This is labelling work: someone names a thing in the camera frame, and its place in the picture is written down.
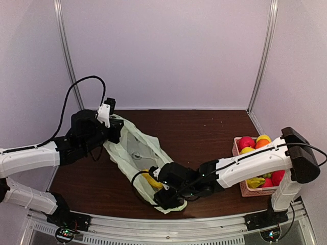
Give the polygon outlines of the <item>yellow mango toy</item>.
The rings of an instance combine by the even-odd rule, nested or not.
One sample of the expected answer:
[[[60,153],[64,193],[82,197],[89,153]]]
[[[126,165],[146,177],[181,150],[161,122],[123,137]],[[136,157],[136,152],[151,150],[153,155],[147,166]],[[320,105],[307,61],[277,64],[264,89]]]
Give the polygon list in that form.
[[[145,169],[143,170],[142,176],[148,181],[148,183],[156,188],[156,189],[162,189],[163,185],[160,182],[157,182],[154,178],[152,178],[149,174],[149,170]]]

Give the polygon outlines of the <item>yellow lemon toy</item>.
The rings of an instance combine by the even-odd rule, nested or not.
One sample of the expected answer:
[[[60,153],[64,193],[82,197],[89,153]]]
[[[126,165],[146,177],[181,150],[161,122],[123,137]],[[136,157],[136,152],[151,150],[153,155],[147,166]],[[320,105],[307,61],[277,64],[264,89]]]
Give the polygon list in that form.
[[[254,148],[251,148],[251,147],[245,147],[245,148],[243,148],[243,149],[241,150],[241,155],[243,155],[243,154],[247,154],[247,153],[250,153],[250,152],[252,152],[252,151],[255,151],[255,149],[254,149]]]
[[[256,139],[256,142],[258,142],[258,141],[260,141],[260,140],[262,140],[262,139],[267,140],[268,142],[271,142],[270,137],[269,137],[268,135],[265,135],[265,134],[260,135],[260,136]]]

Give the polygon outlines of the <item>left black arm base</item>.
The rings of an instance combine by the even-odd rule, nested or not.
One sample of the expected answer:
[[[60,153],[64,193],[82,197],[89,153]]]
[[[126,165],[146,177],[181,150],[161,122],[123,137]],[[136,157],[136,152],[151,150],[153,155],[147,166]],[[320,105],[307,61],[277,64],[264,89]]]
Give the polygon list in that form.
[[[91,216],[72,212],[61,194],[51,192],[57,204],[53,214],[45,214],[46,221],[58,227],[55,238],[60,244],[71,242],[80,231],[87,232]]]

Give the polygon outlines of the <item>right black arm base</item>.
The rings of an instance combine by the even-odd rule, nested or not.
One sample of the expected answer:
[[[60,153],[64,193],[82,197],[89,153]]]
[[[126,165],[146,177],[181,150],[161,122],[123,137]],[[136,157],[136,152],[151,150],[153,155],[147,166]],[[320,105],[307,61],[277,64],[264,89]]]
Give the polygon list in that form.
[[[272,197],[268,199],[268,207],[264,211],[247,214],[244,216],[247,231],[261,230],[261,238],[266,242],[278,242],[288,232],[282,234],[280,224],[289,220],[288,209],[284,211],[275,211],[272,206]]]

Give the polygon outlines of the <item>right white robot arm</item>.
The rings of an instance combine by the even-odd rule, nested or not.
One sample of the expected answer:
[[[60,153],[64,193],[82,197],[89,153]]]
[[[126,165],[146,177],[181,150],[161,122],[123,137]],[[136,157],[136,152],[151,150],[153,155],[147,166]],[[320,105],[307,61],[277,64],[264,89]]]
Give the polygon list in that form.
[[[262,214],[266,225],[273,225],[288,209],[304,184],[320,175],[314,155],[316,148],[292,127],[282,129],[281,137],[253,152],[203,163],[197,170],[176,162],[151,167],[150,176],[163,184],[154,202],[164,210],[179,207],[191,197],[203,198],[242,181],[284,170],[285,175],[272,194],[271,207]]]

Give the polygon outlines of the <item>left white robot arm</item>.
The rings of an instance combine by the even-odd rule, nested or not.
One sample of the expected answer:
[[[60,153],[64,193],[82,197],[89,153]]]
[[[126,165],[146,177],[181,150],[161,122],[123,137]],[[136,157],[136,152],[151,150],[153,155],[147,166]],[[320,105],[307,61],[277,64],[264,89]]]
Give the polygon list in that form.
[[[95,111],[82,110],[72,115],[71,128],[65,136],[48,143],[21,149],[1,150],[1,202],[53,214],[63,227],[70,226],[73,214],[57,197],[10,179],[10,175],[48,166],[65,166],[87,157],[105,142],[119,143],[123,120],[111,115],[98,116]]]

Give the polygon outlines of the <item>light green plastic bag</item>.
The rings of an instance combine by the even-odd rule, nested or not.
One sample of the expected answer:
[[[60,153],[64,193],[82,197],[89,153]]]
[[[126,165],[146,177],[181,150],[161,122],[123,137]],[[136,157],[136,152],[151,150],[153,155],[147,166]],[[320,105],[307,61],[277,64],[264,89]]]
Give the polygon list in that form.
[[[143,133],[135,124],[119,115],[114,114],[113,117],[124,121],[120,142],[115,144],[106,141],[104,148],[110,155],[110,160],[118,165],[120,171],[130,182],[139,171],[149,170],[152,166],[161,168],[166,163],[173,162],[165,151],[161,149],[158,138]],[[135,178],[133,186],[136,189],[132,187],[132,190],[136,190],[146,204],[155,205],[153,198],[156,190],[141,174]],[[188,202],[184,201],[182,206],[168,210],[164,210],[161,207],[154,208],[164,214],[168,214],[171,211],[182,211],[187,204]]]

